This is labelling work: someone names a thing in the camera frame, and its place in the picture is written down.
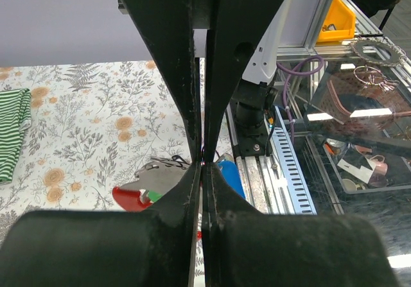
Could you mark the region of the blue key tag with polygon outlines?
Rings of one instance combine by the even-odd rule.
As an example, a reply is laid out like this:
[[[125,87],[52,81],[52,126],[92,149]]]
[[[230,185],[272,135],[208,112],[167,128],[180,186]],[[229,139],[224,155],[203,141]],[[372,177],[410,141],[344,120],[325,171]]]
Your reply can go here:
[[[245,192],[241,183],[240,174],[235,163],[231,161],[220,161],[217,163],[226,183],[238,194],[245,199]]]

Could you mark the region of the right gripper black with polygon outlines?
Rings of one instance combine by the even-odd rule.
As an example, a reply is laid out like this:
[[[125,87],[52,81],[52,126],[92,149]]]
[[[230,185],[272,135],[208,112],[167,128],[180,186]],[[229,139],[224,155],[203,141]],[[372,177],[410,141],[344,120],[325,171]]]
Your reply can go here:
[[[200,81],[193,29],[209,29],[204,160],[213,161],[225,109],[284,0],[117,1],[118,10],[133,20],[182,116],[192,161],[200,160],[201,148]]]

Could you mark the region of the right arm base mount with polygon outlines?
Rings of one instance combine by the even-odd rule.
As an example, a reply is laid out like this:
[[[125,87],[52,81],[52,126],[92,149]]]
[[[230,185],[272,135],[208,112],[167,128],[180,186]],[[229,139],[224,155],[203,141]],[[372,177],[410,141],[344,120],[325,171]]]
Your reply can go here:
[[[236,133],[239,153],[242,158],[272,154],[272,146],[268,141],[268,130],[264,123],[259,127],[236,125]]]

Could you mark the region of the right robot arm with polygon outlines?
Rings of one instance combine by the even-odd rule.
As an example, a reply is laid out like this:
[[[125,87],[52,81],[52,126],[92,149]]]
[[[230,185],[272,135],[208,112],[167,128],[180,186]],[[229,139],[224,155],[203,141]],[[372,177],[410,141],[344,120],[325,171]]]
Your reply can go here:
[[[291,0],[118,0],[182,116],[191,158],[213,160],[237,89],[276,70]]]

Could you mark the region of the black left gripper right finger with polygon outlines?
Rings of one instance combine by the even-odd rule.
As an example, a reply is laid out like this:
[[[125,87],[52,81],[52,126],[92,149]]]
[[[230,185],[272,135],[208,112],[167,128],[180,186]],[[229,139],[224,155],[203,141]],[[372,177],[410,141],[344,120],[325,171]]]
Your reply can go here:
[[[398,286],[376,229],[358,216],[263,214],[218,166],[202,167],[207,286]]]

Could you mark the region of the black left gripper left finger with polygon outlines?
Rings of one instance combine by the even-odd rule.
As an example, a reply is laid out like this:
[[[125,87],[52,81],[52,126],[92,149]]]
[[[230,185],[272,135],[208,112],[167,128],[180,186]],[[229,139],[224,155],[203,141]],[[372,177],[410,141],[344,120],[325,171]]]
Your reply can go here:
[[[1,246],[2,286],[190,286],[201,167],[137,212],[32,211]]]

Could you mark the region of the metal key holder red handle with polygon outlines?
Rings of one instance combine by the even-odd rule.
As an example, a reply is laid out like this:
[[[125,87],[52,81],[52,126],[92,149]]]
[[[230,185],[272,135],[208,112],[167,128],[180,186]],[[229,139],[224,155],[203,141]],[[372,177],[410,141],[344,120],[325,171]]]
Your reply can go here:
[[[151,157],[150,161],[134,173],[134,180],[112,189],[116,203],[128,212],[141,212],[152,204],[142,203],[140,196],[144,189],[165,195],[182,178],[189,163],[181,156],[172,158]]]

